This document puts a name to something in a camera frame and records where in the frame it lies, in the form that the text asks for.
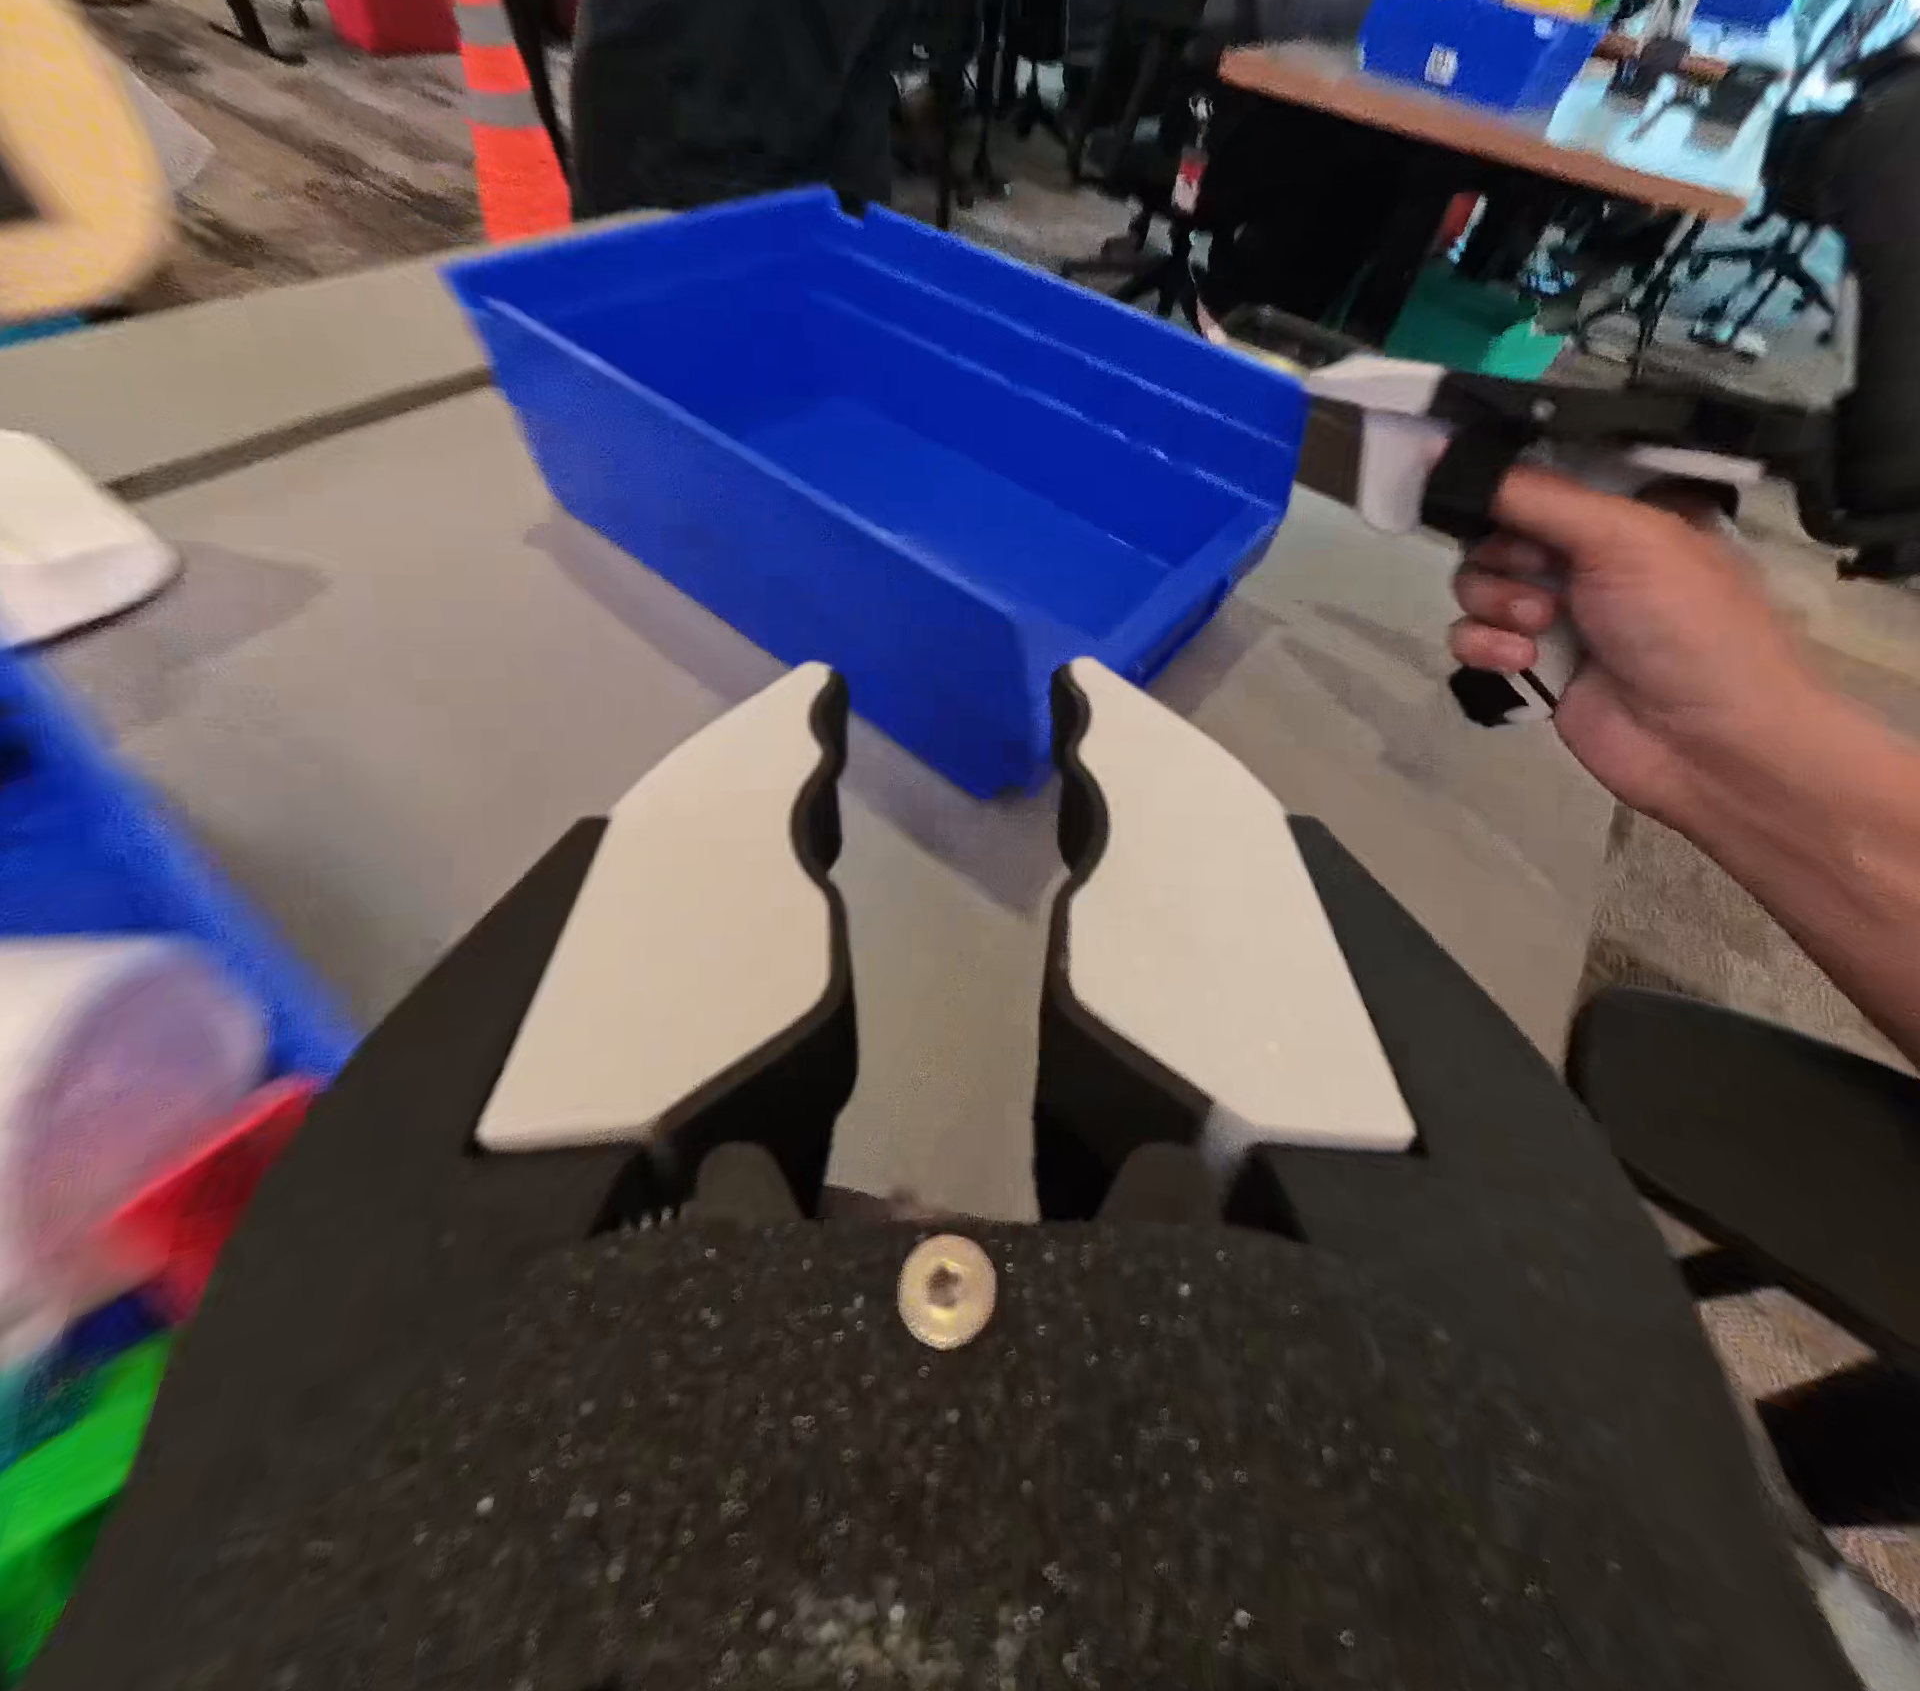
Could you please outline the orange traffic cone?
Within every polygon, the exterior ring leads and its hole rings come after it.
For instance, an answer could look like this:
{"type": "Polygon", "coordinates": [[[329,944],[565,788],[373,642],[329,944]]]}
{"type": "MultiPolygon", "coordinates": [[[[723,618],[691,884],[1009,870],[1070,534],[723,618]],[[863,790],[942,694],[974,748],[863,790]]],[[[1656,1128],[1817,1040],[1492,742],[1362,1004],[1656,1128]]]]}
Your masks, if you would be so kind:
{"type": "Polygon", "coordinates": [[[450,0],[450,6],[484,236],[506,244],[560,232],[572,222],[571,194],[509,6],[504,0],[450,0]]]}

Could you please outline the small blue bin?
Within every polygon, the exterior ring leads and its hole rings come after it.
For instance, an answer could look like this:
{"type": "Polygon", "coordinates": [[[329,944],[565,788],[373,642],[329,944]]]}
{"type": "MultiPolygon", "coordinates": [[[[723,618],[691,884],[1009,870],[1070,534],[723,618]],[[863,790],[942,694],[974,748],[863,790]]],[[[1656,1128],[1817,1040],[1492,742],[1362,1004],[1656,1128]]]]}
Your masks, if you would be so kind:
{"type": "Polygon", "coordinates": [[[1362,72],[1499,114],[1549,114],[1606,28],[1504,0],[1372,0],[1356,38],[1362,72]]]}

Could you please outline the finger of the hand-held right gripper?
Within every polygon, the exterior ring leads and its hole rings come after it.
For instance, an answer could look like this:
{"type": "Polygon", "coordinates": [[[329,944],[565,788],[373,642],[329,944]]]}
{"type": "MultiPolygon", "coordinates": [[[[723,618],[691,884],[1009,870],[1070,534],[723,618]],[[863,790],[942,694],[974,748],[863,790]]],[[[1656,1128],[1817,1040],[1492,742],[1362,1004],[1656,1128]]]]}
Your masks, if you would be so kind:
{"type": "Polygon", "coordinates": [[[1306,372],[1306,392],[1320,408],[1422,420],[1447,380],[1440,364],[1352,354],[1306,372]]]}
{"type": "Polygon", "coordinates": [[[1450,424],[1403,412],[1365,412],[1359,426],[1355,508],[1378,532],[1424,524],[1428,482],[1455,438],[1450,424]]]}

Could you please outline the wood-framed black board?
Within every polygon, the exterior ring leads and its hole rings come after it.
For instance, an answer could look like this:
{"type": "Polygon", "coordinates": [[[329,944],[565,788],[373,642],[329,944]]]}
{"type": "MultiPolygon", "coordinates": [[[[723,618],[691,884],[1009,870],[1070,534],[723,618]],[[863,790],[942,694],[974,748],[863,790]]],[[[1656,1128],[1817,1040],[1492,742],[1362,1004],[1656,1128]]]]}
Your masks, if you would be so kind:
{"type": "Polygon", "coordinates": [[[176,202],[121,62],[70,0],[2,0],[2,320],[103,312],[142,292],[176,202]]]}

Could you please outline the white device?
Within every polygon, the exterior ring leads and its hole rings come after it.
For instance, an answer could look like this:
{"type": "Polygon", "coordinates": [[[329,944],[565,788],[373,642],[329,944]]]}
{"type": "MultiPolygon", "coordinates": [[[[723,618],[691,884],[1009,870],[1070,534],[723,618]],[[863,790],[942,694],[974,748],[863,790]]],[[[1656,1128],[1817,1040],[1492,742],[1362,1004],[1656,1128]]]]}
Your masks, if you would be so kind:
{"type": "Polygon", "coordinates": [[[2,948],[4,1364],[65,1324],[98,1230],[265,1078],[271,1022],[194,942],[2,948]]]}

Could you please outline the green bin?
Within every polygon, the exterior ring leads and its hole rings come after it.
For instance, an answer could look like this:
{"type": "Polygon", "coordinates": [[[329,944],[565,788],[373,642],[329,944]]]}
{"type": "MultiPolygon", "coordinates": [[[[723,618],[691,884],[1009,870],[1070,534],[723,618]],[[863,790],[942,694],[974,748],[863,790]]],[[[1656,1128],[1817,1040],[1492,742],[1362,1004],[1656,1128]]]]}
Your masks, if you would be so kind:
{"type": "Polygon", "coordinates": [[[1432,262],[1409,290],[1385,354],[1530,384],[1553,372],[1566,344],[1566,334],[1543,328],[1540,302],[1530,294],[1432,262]]]}

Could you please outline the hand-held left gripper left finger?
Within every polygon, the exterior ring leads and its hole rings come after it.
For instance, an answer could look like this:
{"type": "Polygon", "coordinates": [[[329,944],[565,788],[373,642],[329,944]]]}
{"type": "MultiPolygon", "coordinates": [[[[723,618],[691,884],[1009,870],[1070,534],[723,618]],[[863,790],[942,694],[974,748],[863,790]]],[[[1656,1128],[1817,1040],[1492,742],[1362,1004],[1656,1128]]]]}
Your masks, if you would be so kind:
{"type": "Polygon", "coordinates": [[[475,1128],[526,1156],[689,1144],[698,1110],[852,988],[840,784],[850,690],[789,670],[607,816],[475,1128]]]}

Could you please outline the red object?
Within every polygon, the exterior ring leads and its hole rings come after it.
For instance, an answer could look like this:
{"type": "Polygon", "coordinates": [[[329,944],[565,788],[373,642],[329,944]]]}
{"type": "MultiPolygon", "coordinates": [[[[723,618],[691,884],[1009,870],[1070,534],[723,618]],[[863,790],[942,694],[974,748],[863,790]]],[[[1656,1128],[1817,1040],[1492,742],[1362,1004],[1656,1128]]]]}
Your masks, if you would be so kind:
{"type": "Polygon", "coordinates": [[[250,1092],[98,1228],[103,1264],[159,1322],[197,1314],[229,1240],[321,1094],[302,1078],[250,1092]]]}

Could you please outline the blue plastic bin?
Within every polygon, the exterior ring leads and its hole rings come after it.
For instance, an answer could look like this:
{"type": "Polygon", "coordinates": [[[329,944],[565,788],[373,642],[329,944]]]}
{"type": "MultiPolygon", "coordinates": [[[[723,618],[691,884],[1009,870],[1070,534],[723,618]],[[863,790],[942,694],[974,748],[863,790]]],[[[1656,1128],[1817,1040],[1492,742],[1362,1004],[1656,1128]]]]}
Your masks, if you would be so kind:
{"type": "Polygon", "coordinates": [[[553,500],[976,798],[1057,670],[1146,686],[1266,554],[1287,374],[824,190],[449,264],[553,500]]]}
{"type": "MultiPolygon", "coordinates": [[[[263,1080],[333,1080],[356,1046],[347,1016],[263,912],[122,766],[39,660],[4,654],[2,946],[29,936],[168,936],[194,942],[266,1012],[263,1080]]],[[[129,1290],[98,1252],[58,1332],[4,1364],[4,1458],[51,1408],[79,1324],[129,1290]]]]}

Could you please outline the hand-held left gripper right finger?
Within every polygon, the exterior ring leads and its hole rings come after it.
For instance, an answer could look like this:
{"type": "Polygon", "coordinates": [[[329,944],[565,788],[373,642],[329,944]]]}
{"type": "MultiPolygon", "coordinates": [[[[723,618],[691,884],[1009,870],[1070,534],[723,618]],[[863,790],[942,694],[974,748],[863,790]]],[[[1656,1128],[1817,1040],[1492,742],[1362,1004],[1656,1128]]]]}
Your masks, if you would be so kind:
{"type": "Polygon", "coordinates": [[[1092,1156],[1412,1152],[1414,1112],[1284,804],[1088,656],[1057,672],[1053,716],[1068,880],[1039,1120],[1092,1156]]]}

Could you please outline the green toy brick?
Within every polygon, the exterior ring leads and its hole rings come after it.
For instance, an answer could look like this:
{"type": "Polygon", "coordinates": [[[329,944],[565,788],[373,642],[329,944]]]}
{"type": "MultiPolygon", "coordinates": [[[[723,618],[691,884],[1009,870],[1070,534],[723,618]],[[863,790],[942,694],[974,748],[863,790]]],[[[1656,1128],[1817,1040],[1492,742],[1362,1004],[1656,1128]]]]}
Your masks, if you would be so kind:
{"type": "Polygon", "coordinates": [[[175,1354],[161,1332],[98,1368],[75,1420],[4,1470],[2,1685],[23,1679],[60,1623],[130,1480],[175,1354]]]}

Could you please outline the person's right hand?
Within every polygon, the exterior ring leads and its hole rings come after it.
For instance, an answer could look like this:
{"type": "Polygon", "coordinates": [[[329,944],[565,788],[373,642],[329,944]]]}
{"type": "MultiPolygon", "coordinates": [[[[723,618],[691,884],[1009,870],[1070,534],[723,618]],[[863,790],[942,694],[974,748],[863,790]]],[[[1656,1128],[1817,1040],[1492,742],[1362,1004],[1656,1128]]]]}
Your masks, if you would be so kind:
{"type": "Polygon", "coordinates": [[[1540,678],[1549,634],[1571,628],[1581,660],[1554,728],[1637,812],[1682,828],[1817,710],[1813,670],[1710,504],[1634,502],[1520,464],[1492,520],[1453,580],[1453,656],[1540,678]]]}

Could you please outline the person's right forearm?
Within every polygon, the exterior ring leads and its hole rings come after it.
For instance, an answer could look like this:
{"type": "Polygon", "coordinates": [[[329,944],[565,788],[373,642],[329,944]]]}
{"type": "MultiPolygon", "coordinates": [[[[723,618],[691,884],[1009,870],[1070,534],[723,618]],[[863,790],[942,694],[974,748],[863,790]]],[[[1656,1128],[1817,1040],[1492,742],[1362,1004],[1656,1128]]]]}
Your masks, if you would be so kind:
{"type": "Polygon", "coordinates": [[[1604,674],[1609,780],[1746,892],[1917,1066],[1917,744],[1794,654],[1604,674]]]}

